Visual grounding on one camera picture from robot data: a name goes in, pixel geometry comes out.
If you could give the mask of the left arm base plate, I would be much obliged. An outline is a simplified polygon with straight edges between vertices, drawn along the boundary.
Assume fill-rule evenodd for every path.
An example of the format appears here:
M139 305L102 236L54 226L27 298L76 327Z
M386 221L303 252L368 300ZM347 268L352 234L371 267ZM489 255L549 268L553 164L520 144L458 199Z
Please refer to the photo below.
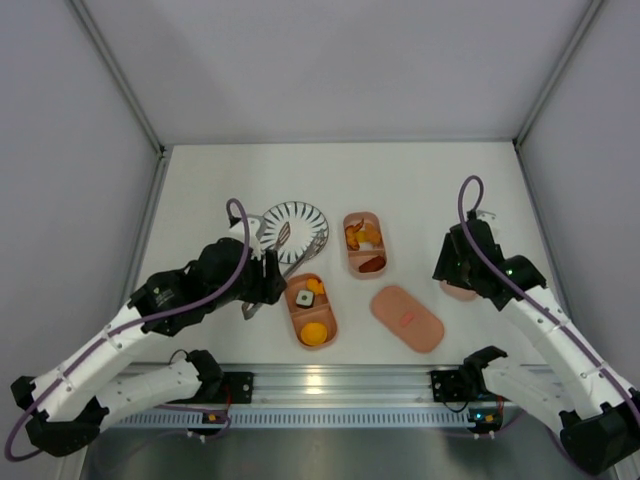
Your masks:
M246 405L252 403L253 390L253 372L226 372L198 394L198 401L204 404Z

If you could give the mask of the brown meat slice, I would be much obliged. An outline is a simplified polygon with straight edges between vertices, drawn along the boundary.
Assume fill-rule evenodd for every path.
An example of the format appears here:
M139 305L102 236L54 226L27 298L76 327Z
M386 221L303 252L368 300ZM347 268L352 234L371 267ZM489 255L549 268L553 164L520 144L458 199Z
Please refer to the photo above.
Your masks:
M360 273L374 273L382 270L386 266L386 259L383 256L375 256L358 267Z

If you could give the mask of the fried egg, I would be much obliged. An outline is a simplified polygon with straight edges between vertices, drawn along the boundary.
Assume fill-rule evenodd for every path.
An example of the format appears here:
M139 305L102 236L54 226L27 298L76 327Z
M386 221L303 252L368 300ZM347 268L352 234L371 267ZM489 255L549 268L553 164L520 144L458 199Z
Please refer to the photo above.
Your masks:
M381 247L381 243L360 242L359 247L361 251L375 250Z

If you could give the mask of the metal serving tongs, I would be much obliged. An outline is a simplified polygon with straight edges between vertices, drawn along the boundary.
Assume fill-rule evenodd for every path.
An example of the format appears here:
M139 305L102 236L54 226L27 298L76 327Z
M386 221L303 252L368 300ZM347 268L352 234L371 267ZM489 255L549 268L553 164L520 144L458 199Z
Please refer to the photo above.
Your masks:
M303 249L303 253L295 260L294 263L290 264L286 270L282 273L282 277L285 280L288 280L289 277L307 260L309 260L313 255L318 254L324 244L326 243L328 228L321 228L312 238L311 242L307 247ZM281 247L286 243L286 241L291 236L291 226L289 222L285 222L281 227L277 240L275 242L273 250L278 253ZM250 304L248 302L244 302L241 305L241 311L243 318L245 320L252 319L255 314L260 310L263 306L262 303L254 303Z

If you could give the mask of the light pink lid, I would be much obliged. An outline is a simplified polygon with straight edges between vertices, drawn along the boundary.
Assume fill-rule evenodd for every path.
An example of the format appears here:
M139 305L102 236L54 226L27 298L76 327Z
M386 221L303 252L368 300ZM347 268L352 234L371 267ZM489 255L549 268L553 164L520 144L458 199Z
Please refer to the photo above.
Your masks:
M456 287L446 281L440 282L440 288L446 295L460 302L471 302L478 297L478 294L475 291Z

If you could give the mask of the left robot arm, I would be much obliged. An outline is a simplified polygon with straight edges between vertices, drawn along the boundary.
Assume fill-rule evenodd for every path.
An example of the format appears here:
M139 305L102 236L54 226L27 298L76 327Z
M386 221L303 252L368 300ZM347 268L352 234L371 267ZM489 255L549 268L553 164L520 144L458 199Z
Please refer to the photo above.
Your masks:
M85 346L53 370L11 385L23 409L17 427L37 452L70 455L121 419L171 402L215 400L224 373L193 350L174 365L128 380L118 374L140 354L234 301L273 305L286 288L278 255L222 238L180 269L152 275Z

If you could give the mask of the orange fried nugget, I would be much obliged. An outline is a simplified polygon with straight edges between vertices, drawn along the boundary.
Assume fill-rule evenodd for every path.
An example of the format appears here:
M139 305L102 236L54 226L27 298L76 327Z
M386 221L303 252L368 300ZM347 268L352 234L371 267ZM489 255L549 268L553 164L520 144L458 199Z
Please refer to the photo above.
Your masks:
M365 225L365 238L368 243L378 246L382 243L382 235L380 231L371 223Z

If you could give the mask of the pink lunch box lid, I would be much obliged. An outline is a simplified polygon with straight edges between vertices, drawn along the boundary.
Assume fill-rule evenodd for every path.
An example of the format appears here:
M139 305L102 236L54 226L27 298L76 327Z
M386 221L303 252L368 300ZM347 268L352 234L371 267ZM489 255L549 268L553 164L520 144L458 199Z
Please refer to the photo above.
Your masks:
M390 285L371 300L374 317L412 351L428 354L445 336L442 321L407 290Z

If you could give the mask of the pink divided lunch box tray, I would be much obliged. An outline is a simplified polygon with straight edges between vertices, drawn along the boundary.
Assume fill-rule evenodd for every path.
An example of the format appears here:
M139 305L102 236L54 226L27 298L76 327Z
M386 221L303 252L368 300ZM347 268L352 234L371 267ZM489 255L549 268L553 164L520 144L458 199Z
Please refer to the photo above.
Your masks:
M350 273L362 280L380 277L388 258L379 218L368 211L347 214L343 219L343 237Z

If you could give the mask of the orange fried shrimp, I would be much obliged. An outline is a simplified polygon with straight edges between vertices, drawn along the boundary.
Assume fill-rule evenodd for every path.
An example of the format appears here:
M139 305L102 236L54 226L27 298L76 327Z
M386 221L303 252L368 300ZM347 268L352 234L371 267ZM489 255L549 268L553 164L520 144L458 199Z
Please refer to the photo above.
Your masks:
M358 223L350 224L344 229L345 240L349 250L359 251L361 244L366 241L366 232L363 230L365 220L361 219Z

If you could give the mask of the orange fish shaped food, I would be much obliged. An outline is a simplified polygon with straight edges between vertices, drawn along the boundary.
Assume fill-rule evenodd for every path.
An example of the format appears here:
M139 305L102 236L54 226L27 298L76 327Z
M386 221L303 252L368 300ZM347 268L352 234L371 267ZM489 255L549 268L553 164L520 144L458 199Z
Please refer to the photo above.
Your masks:
M315 296L326 294L323 282L316 277L310 277L306 280L306 289L312 292Z

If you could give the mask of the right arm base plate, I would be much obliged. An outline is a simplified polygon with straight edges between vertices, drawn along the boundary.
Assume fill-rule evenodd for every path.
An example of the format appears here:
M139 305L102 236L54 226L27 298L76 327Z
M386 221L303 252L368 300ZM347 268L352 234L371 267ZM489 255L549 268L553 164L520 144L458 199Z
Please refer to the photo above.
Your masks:
M467 402L473 399L470 383L460 369L432 370L429 376L436 402Z

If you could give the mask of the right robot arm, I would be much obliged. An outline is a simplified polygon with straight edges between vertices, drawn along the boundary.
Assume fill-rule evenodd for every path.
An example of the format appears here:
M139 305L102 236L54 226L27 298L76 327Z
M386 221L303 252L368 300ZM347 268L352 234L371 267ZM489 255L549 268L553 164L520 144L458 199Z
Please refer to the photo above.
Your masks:
M450 228L433 277L489 301L557 378L547 383L506 351L488 346L468 355L452 380L435 375L437 400L466 402L485 395L510 400L558 437L571 460L590 475L638 453L638 388L586 341L529 259L503 255L487 222L470 217Z

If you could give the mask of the orange round dumpling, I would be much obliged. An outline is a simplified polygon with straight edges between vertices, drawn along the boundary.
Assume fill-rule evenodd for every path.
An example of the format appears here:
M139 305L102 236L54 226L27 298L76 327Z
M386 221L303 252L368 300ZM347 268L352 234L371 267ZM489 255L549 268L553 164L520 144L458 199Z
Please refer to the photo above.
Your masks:
M309 347L315 347L324 344L328 338L327 327L319 322L310 322L304 325L300 331L300 339L302 343Z

